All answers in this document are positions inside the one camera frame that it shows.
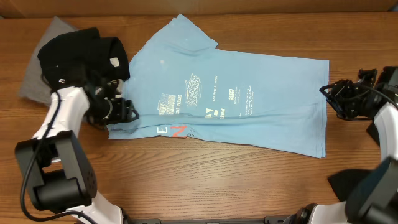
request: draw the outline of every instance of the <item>black cable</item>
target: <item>black cable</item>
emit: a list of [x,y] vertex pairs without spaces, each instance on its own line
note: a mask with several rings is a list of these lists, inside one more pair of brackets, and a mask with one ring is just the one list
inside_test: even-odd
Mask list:
[[[46,85],[50,86],[50,85],[49,85],[47,82],[45,82],[45,80],[43,79],[43,75],[42,75],[42,80],[43,80],[43,82],[44,82]],[[59,214],[57,214],[57,215],[53,215],[53,216],[51,216],[51,217],[39,218],[39,217],[34,217],[33,215],[31,215],[31,214],[28,212],[28,210],[26,209],[26,205],[25,205],[25,190],[26,190],[26,186],[27,186],[27,181],[28,181],[28,179],[29,179],[30,173],[32,172],[32,168],[33,168],[34,162],[35,162],[35,160],[36,160],[36,157],[37,157],[37,155],[39,154],[40,149],[41,149],[41,147],[42,147],[42,145],[43,145],[44,139],[47,137],[47,135],[49,134],[50,130],[52,129],[52,126],[53,126],[53,124],[54,124],[55,118],[57,117],[58,112],[59,112],[60,107],[61,107],[61,102],[62,102],[61,96],[60,96],[60,94],[59,94],[57,91],[55,91],[55,93],[56,93],[57,96],[58,96],[58,105],[57,105],[57,109],[55,109],[54,115],[52,116],[50,122],[49,122],[48,125],[47,125],[47,129],[45,130],[45,132],[44,132],[42,138],[39,140],[39,143],[37,144],[37,146],[36,146],[36,148],[35,148],[35,151],[34,151],[32,157],[30,158],[29,164],[28,164],[27,169],[26,169],[26,172],[25,172],[25,174],[24,174],[24,180],[22,181],[21,197],[20,197],[21,209],[22,209],[22,212],[24,212],[24,214],[25,214],[25,216],[26,216],[27,218],[29,218],[30,220],[36,221],[36,222],[45,222],[45,221],[49,221],[49,220],[54,220],[54,219],[57,219],[57,218],[60,218],[60,217],[64,217],[64,216],[67,216],[67,215],[77,215],[79,218],[80,218],[80,217],[83,217],[84,219],[86,219],[87,221],[89,221],[91,224],[96,224],[96,222],[94,222],[93,219],[91,219],[88,215],[84,214],[83,212],[78,212],[78,211],[67,211],[67,212],[59,213]]]
[[356,95],[356,96],[353,96],[353,97],[350,97],[350,98],[339,99],[338,101],[340,101],[340,102],[353,101],[353,100],[358,99],[358,98],[361,97],[361,96],[364,96],[364,95],[368,94],[369,92],[370,92],[369,90],[366,90],[364,93],[360,93],[360,94],[358,94],[358,95]]
[[344,118],[342,116],[340,116],[339,114],[337,115],[337,118],[342,119],[344,121],[372,121],[371,118]]
[[381,97],[383,97],[385,100],[387,100],[389,103],[391,103],[397,110],[398,110],[398,105],[397,105],[397,103],[396,102],[394,102],[394,100],[392,100],[392,99],[390,99],[387,95],[385,95],[384,93],[382,93],[382,92],[380,92],[379,90],[375,90],[374,88],[372,88],[372,87],[369,87],[369,86],[366,86],[366,85],[355,85],[355,86],[358,86],[358,87],[360,87],[360,88],[364,88],[364,89],[367,89],[367,90],[370,90],[370,91],[373,91],[374,93],[376,93],[376,94],[378,94],[379,96],[381,96]]
[[45,79],[43,73],[40,75],[40,78],[42,79],[42,81],[44,82],[44,84],[45,84],[46,86],[48,86],[50,89],[52,89],[52,87],[51,87],[50,84],[49,84],[49,81],[47,81],[47,80]]

